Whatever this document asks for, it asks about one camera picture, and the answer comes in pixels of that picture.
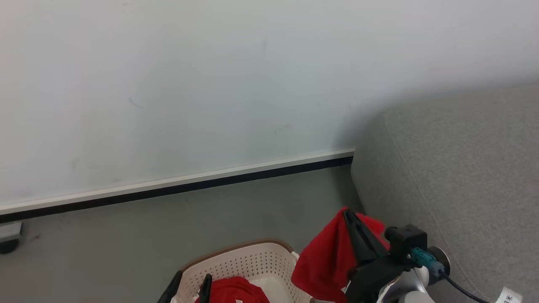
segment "gray sofa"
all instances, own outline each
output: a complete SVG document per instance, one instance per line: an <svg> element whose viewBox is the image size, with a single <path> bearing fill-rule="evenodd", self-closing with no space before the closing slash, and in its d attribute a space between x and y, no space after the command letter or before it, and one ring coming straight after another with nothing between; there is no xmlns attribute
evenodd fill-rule
<svg viewBox="0 0 539 303"><path fill-rule="evenodd" d="M495 302L505 286L539 302L539 87L386 111L360 140L352 176L366 213L425 230L463 288ZM472 302L446 281L429 293Z"/></svg>

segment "brown basket rim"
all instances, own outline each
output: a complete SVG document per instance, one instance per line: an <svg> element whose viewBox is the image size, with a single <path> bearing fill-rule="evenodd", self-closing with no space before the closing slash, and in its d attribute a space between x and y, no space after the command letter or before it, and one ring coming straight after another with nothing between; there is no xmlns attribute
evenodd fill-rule
<svg viewBox="0 0 539 303"><path fill-rule="evenodd" d="M294 252L294 249L288 245L286 242L284 241L281 241L281 240L278 240L278 239L274 239L274 238L263 238L263 239L258 239L258 240L253 240L253 241L248 241L248 242L243 242L241 244L236 244L236 245L232 245L232 246L228 246L226 248L223 248L221 250L218 250L218 251L214 251L214 252L210 252L208 254L205 254L204 256L202 257L199 257L199 258L196 258L195 260L187 263L183 268L182 268L182 271L185 272L186 270L188 270L189 268L193 267L194 265L198 264L198 263L201 263L201 262L204 262L208 259L211 259L213 257L216 257L220 254L223 254L223 253L227 253L227 252L230 252L230 251L233 251L233 250L236 250L236 249L242 249L244 247L248 247L248 246L252 246L252 245L257 245L257 244L264 244L264 243L273 243L273 244L278 244L280 246L282 246L284 249L286 249L289 253L292 253Z"/></svg>

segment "red garment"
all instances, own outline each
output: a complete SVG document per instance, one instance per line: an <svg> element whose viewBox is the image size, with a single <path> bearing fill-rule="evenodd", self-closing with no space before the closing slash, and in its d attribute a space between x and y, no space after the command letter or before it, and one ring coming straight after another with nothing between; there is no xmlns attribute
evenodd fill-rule
<svg viewBox="0 0 539 303"><path fill-rule="evenodd" d="M341 209L321 233L303 250L292 273L292 283L315 299L346 303L342 288L348 283L348 271L356 266L346 221ZM384 224L363 214L357 217L383 241Z"/></svg>
<svg viewBox="0 0 539 303"><path fill-rule="evenodd" d="M252 285L245 278L232 277L212 282L210 303L236 303L236 300L243 303L270 303L262 288Z"/></svg>

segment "baseboard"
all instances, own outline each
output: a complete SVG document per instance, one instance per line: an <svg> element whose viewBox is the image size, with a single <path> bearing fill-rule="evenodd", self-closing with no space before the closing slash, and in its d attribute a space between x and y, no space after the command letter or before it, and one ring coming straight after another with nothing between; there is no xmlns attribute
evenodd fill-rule
<svg viewBox="0 0 539 303"><path fill-rule="evenodd" d="M196 189L340 166L351 162L354 149L342 149L182 177L94 190L63 197L0 206L0 224L32 217L177 194Z"/></svg>

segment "floor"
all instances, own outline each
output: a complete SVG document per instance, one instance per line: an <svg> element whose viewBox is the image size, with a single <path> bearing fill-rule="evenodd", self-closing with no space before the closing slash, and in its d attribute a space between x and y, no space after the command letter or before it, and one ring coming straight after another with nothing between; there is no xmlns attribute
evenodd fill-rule
<svg viewBox="0 0 539 303"><path fill-rule="evenodd" d="M301 252L345 205L349 166L35 218L0 255L0 302L156 302L190 260L265 237Z"/></svg>

